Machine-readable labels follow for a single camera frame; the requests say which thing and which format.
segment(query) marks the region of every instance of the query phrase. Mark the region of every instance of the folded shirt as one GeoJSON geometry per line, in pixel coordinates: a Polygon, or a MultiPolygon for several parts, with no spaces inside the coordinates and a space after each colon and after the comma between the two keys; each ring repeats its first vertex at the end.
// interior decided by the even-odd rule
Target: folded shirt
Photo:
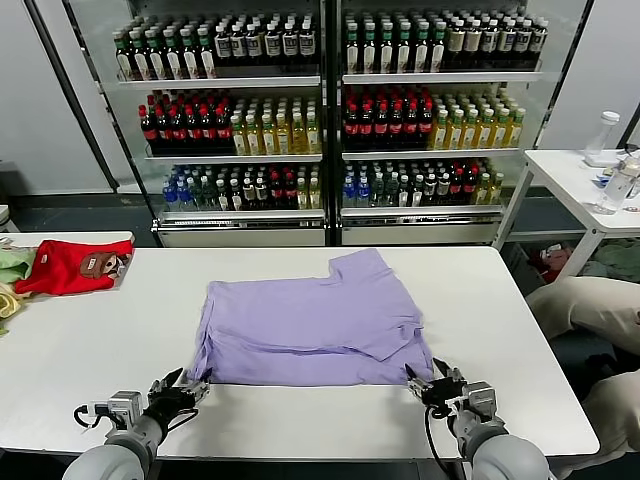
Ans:
{"type": "Polygon", "coordinates": [[[421,313],[375,249],[327,278],[211,282],[190,371],[246,385],[405,384],[432,378],[421,313]]]}

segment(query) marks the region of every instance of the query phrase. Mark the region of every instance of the shelf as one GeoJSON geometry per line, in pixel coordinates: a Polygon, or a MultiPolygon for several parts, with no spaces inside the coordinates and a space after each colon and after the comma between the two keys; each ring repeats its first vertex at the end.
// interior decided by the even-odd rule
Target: shelf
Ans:
{"type": "Polygon", "coordinates": [[[322,161],[321,153],[312,155],[256,155],[236,156],[224,155],[214,157],[145,157],[154,163],[171,163],[173,165],[226,165],[228,163],[315,163],[322,161]]]}
{"type": "Polygon", "coordinates": [[[519,148],[484,148],[475,150],[411,150],[379,152],[344,152],[343,160],[420,160],[425,158],[507,157],[520,152],[519,148]]]}
{"type": "Polygon", "coordinates": [[[543,72],[441,72],[441,73],[373,73],[343,75],[345,85],[384,85],[397,83],[493,83],[535,82],[543,72]]]}
{"type": "Polygon", "coordinates": [[[317,87],[320,85],[320,75],[151,80],[148,82],[120,82],[120,85],[133,90],[146,91],[201,88],[317,87]]]}

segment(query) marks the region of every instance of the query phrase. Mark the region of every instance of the yellow juice bottle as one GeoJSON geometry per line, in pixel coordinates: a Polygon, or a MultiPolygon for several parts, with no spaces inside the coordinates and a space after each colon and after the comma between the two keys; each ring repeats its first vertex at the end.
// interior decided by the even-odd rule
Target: yellow juice bottle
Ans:
{"type": "Polygon", "coordinates": [[[309,153],[307,132],[302,125],[302,114],[299,111],[293,113],[293,153],[296,155],[309,153]]]}
{"type": "Polygon", "coordinates": [[[469,109],[467,113],[467,121],[464,123],[462,135],[460,136],[460,150],[470,150],[473,145],[473,139],[476,136],[478,128],[478,110],[469,109]]]}
{"type": "Polygon", "coordinates": [[[429,137],[429,150],[442,150],[444,148],[444,137],[447,134],[447,116],[449,112],[442,109],[438,112],[438,120],[431,131],[429,137]]]}
{"type": "Polygon", "coordinates": [[[463,118],[464,112],[461,109],[458,108],[453,111],[453,119],[447,125],[447,133],[444,136],[444,150],[458,150],[460,148],[463,118]]]}
{"type": "Polygon", "coordinates": [[[476,135],[473,137],[472,143],[473,148],[488,148],[489,135],[494,122],[493,110],[487,108],[482,114],[482,122],[476,128],[476,135]]]}
{"type": "Polygon", "coordinates": [[[524,108],[518,108],[511,124],[507,127],[507,133],[504,136],[504,148],[517,148],[520,143],[520,134],[522,133],[522,122],[527,111],[524,108]]]}
{"type": "Polygon", "coordinates": [[[501,108],[498,112],[498,121],[493,124],[489,135],[489,148],[502,148],[507,127],[509,126],[509,109],[501,108]]]}

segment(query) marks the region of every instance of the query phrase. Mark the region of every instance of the beverage bottle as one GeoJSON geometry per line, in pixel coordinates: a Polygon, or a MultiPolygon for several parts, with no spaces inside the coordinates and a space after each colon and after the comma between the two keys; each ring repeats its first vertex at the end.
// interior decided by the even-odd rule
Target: beverage bottle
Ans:
{"type": "Polygon", "coordinates": [[[427,206],[433,203],[434,196],[436,194],[436,187],[438,181],[434,173],[429,173],[424,181],[424,191],[422,193],[422,206],[427,206]]]}
{"type": "Polygon", "coordinates": [[[364,28],[363,73],[370,74],[376,71],[376,24],[367,22],[364,28]]]}
{"type": "Polygon", "coordinates": [[[480,29],[480,20],[473,20],[471,22],[471,26],[467,28],[464,36],[462,55],[464,69],[475,70],[478,68],[478,50],[480,48],[481,38],[482,30],[480,29]]]}
{"type": "Polygon", "coordinates": [[[502,181],[504,180],[503,173],[496,173],[488,193],[488,204],[497,205],[500,203],[500,193],[502,192],[502,181]]]}
{"type": "Polygon", "coordinates": [[[153,67],[151,76],[154,80],[166,80],[166,71],[169,70],[168,64],[165,65],[165,61],[161,55],[161,47],[158,40],[158,31],[155,29],[149,29],[144,32],[144,36],[147,38],[149,61],[153,67]]]}
{"type": "Polygon", "coordinates": [[[513,68],[525,70],[527,68],[527,55],[531,43],[531,20],[523,20],[522,26],[517,29],[516,41],[513,44],[513,68]]]}
{"type": "Polygon", "coordinates": [[[224,25],[218,25],[216,27],[216,36],[213,39],[213,43],[216,47],[218,63],[223,66],[228,65],[232,55],[231,39],[227,35],[224,25]]]}
{"type": "Polygon", "coordinates": [[[391,62],[393,60],[393,23],[384,22],[382,24],[382,41],[380,43],[380,73],[391,73],[391,62]]]}
{"type": "Polygon", "coordinates": [[[501,108],[498,115],[498,121],[493,124],[491,133],[489,134],[489,140],[487,141],[489,148],[502,148],[505,134],[507,133],[508,120],[509,110],[501,108]]]}
{"type": "Polygon", "coordinates": [[[442,59],[444,57],[445,43],[444,37],[447,29],[445,22],[437,22],[434,38],[431,41],[429,50],[431,51],[431,58],[429,61],[429,71],[431,73],[438,73],[442,67],[442,59]]]}
{"type": "Polygon", "coordinates": [[[501,70],[509,70],[511,68],[513,44],[516,40],[516,30],[513,28],[515,24],[515,20],[508,20],[498,37],[496,63],[501,70]]]}
{"type": "Polygon", "coordinates": [[[458,150],[460,138],[462,138],[462,118],[464,112],[459,108],[453,111],[451,123],[447,125],[447,133],[444,136],[444,150],[458,150]]]}
{"type": "Polygon", "coordinates": [[[484,205],[489,197],[489,181],[491,180],[491,176],[488,173],[483,173],[480,176],[480,183],[476,187],[475,192],[471,197],[472,205],[484,205]]]}
{"type": "Polygon", "coordinates": [[[342,208],[353,208],[356,206],[356,187],[350,176],[345,177],[342,185],[342,208]]]}
{"type": "Polygon", "coordinates": [[[151,61],[147,58],[148,52],[140,37],[140,30],[131,30],[129,37],[133,43],[133,58],[138,66],[137,72],[140,74],[139,80],[149,81],[152,79],[151,69],[149,68],[151,61]]]}
{"type": "Polygon", "coordinates": [[[213,61],[213,48],[209,39],[209,29],[198,28],[198,40],[200,42],[200,61],[203,67],[202,78],[216,78],[216,67],[213,61]]]}
{"type": "Polygon", "coordinates": [[[302,114],[300,112],[293,114],[293,153],[296,155],[309,153],[307,134],[302,126],[302,114]]]}
{"type": "Polygon", "coordinates": [[[409,31],[411,30],[410,22],[400,23],[400,41],[397,45],[397,69],[396,73],[407,73],[409,68],[409,31]]]}
{"type": "Polygon", "coordinates": [[[204,201],[203,208],[201,209],[211,210],[215,208],[216,192],[213,185],[209,182],[209,178],[206,175],[203,175],[202,177],[200,177],[200,184],[200,188],[202,190],[202,199],[204,201]]]}
{"type": "Polygon", "coordinates": [[[402,100],[397,100],[393,106],[393,112],[389,120],[389,146],[392,149],[402,148],[402,125],[402,100]]]}
{"type": "Polygon", "coordinates": [[[178,192],[176,187],[172,185],[169,181],[164,181],[162,183],[162,196],[164,197],[164,201],[167,204],[167,208],[170,212],[175,212],[179,210],[178,205],[178,192]]]}
{"type": "Polygon", "coordinates": [[[295,23],[287,23],[284,26],[284,33],[282,34],[284,57],[285,61],[289,64],[293,64],[298,61],[298,32],[294,29],[294,26],[295,23]]]}
{"type": "Polygon", "coordinates": [[[422,73],[429,70],[429,22],[418,22],[418,41],[415,44],[413,71],[422,73]]]}
{"type": "Polygon", "coordinates": [[[318,126],[316,125],[316,113],[307,113],[307,140],[309,143],[309,153],[321,153],[320,139],[318,138],[318,126]]]}
{"type": "Polygon", "coordinates": [[[507,133],[504,136],[504,148],[517,148],[520,143],[520,134],[522,133],[522,122],[527,111],[524,108],[518,108],[516,115],[511,124],[507,127],[507,133]]]}
{"type": "Polygon", "coordinates": [[[446,110],[440,110],[438,112],[438,122],[434,126],[431,131],[431,136],[429,137],[429,150],[443,150],[444,149],[444,139],[447,133],[447,117],[449,112],[446,110]]]}
{"type": "Polygon", "coordinates": [[[544,47],[547,41],[547,35],[549,31],[547,27],[549,22],[543,18],[538,19],[536,28],[531,32],[531,41],[529,42],[529,54],[527,55],[527,70],[535,70],[538,66],[538,60],[542,47],[544,47]]]}
{"type": "Polygon", "coordinates": [[[473,138],[473,148],[489,148],[489,136],[495,123],[493,118],[493,110],[485,109],[482,114],[482,123],[476,128],[476,136],[473,138]]]}
{"type": "Polygon", "coordinates": [[[356,199],[356,207],[369,207],[369,182],[367,177],[360,177],[358,185],[358,198],[356,199]]]}
{"type": "Polygon", "coordinates": [[[416,175],[415,183],[411,194],[411,206],[419,207],[422,203],[422,192],[424,190],[424,176],[421,174],[416,175]]]}
{"type": "Polygon", "coordinates": [[[116,60],[120,66],[122,79],[125,82],[136,80],[132,68],[132,65],[135,64],[135,58],[133,58],[131,49],[127,45],[125,35],[120,31],[113,32],[113,41],[116,44],[116,60]]]}

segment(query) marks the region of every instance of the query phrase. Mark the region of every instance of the bottle label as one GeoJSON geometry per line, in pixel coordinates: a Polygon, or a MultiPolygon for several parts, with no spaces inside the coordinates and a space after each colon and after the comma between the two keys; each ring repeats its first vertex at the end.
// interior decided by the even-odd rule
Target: bottle label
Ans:
{"type": "Polygon", "coordinates": [[[267,49],[267,55],[269,55],[270,57],[277,57],[278,55],[280,55],[280,36],[267,35],[265,37],[265,40],[266,40],[265,45],[267,49]]]}
{"type": "Polygon", "coordinates": [[[140,70],[140,76],[142,80],[151,80],[151,72],[149,71],[149,65],[147,64],[147,58],[141,53],[135,55],[136,63],[138,64],[138,70],[140,70]]]}
{"type": "Polygon", "coordinates": [[[409,63],[409,47],[402,45],[398,49],[398,70],[397,73],[407,73],[407,64],[409,63]]]}
{"type": "Polygon", "coordinates": [[[419,207],[421,200],[422,200],[422,192],[413,192],[413,197],[411,199],[411,206],[419,207]]]}
{"type": "Polygon", "coordinates": [[[517,147],[520,142],[520,134],[522,133],[522,127],[513,127],[511,130],[511,137],[509,138],[509,147],[517,147]]]}
{"type": "Polygon", "coordinates": [[[220,58],[229,58],[231,56],[231,42],[229,38],[217,38],[215,39],[216,52],[220,58]]]}
{"type": "Polygon", "coordinates": [[[118,60],[118,65],[120,65],[120,70],[122,70],[122,75],[124,75],[124,79],[127,81],[133,80],[133,75],[131,74],[131,64],[129,63],[129,59],[126,55],[122,53],[116,57],[118,60]]]}
{"type": "Polygon", "coordinates": [[[358,47],[347,48],[347,73],[356,73],[356,66],[358,64],[358,47]]]}
{"type": "Polygon", "coordinates": [[[316,36],[311,32],[300,35],[300,53],[304,57],[310,57],[316,53],[316,36]]]}
{"type": "Polygon", "coordinates": [[[502,142],[504,142],[504,134],[507,131],[506,128],[504,127],[498,127],[496,129],[496,136],[493,139],[493,146],[492,148],[501,148],[502,147],[502,142]]]}
{"type": "Polygon", "coordinates": [[[431,130],[433,129],[433,124],[432,123],[419,123],[418,124],[418,129],[420,130],[420,133],[431,133],[431,130]]]}
{"type": "Polygon", "coordinates": [[[216,67],[213,65],[213,55],[211,55],[211,52],[204,51],[200,56],[202,57],[202,64],[204,65],[204,72],[207,78],[216,78],[216,67]]]}
{"type": "Polygon", "coordinates": [[[198,78],[198,64],[193,52],[184,52],[184,61],[187,64],[187,72],[190,78],[198,78]]]}
{"type": "Polygon", "coordinates": [[[529,49],[529,42],[531,42],[531,32],[518,32],[513,50],[518,53],[526,52],[529,49]]]}
{"type": "Polygon", "coordinates": [[[382,47],[382,53],[380,54],[380,73],[391,73],[391,56],[393,54],[393,48],[390,46],[382,47]]]}
{"type": "Polygon", "coordinates": [[[167,60],[169,60],[173,78],[175,78],[176,80],[182,79],[182,69],[180,68],[180,59],[178,58],[178,54],[175,52],[167,53],[167,60]]]}
{"type": "Polygon", "coordinates": [[[247,135],[247,140],[249,141],[249,150],[251,151],[251,155],[260,155],[260,144],[258,143],[258,135],[255,133],[250,133],[247,135]]]}
{"type": "Polygon", "coordinates": [[[280,146],[281,155],[289,155],[289,135],[286,133],[279,133],[278,145],[280,146]]]}
{"type": "Polygon", "coordinates": [[[438,73],[442,64],[442,55],[444,55],[444,45],[436,45],[431,53],[431,73],[438,73]]]}
{"type": "Polygon", "coordinates": [[[240,156],[247,154],[247,149],[244,145],[244,137],[242,135],[234,135],[233,143],[236,145],[236,153],[240,156]]]}
{"type": "Polygon", "coordinates": [[[462,149],[469,150],[471,148],[471,143],[473,142],[473,137],[476,134],[475,128],[467,128],[464,131],[464,137],[462,138],[462,149]]]}
{"type": "Polygon", "coordinates": [[[464,37],[464,51],[477,52],[480,47],[482,32],[467,32],[464,37]]]}
{"type": "Polygon", "coordinates": [[[284,41],[284,54],[287,57],[293,57],[298,54],[298,36],[297,35],[283,35],[284,41]]]}
{"type": "Polygon", "coordinates": [[[449,33],[449,51],[461,52],[464,44],[464,32],[449,33]]]}
{"type": "Polygon", "coordinates": [[[151,64],[153,65],[153,69],[156,72],[156,76],[158,77],[158,80],[165,80],[167,77],[164,74],[164,65],[162,64],[162,57],[160,56],[159,53],[152,53],[150,57],[151,57],[151,64]]]}
{"type": "Polygon", "coordinates": [[[425,62],[427,61],[428,50],[429,49],[427,48],[426,45],[420,45],[416,49],[416,61],[414,62],[414,67],[413,67],[413,71],[415,73],[424,72],[424,65],[425,65],[425,62]]]}
{"type": "Polygon", "coordinates": [[[489,134],[491,129],[489,127],[482,127],[480,137],[478,138],[478,148],[487,148],[487,142],[489,141],[489,134]]]}
{"type": "Polygon", "coordinates": [[[273,140],[272,133],[263,133],[264,137],[264,149],[267,152],[267,155],[273,155],[276,153],[276,143],[273,140]]]}
{"type": "Polygon", "coordinates": [[[498,32],[484,32],[482,35],[482,43],[480,50],[485,53],[491,53],[498,45],[498,32]]]}
{"type": "Polygon", "coordinates": [[[373,73],[373,62],[376,57],[376,47],[364,47],[364,73],[373,73]]]}
{"type": "Polygon", "coordinates": [[[451,150],[458,150],[460,146],[460,135],[462,135],[461,128],[454,128],[451,131],[451,145],[449,146],[451,150]]]}

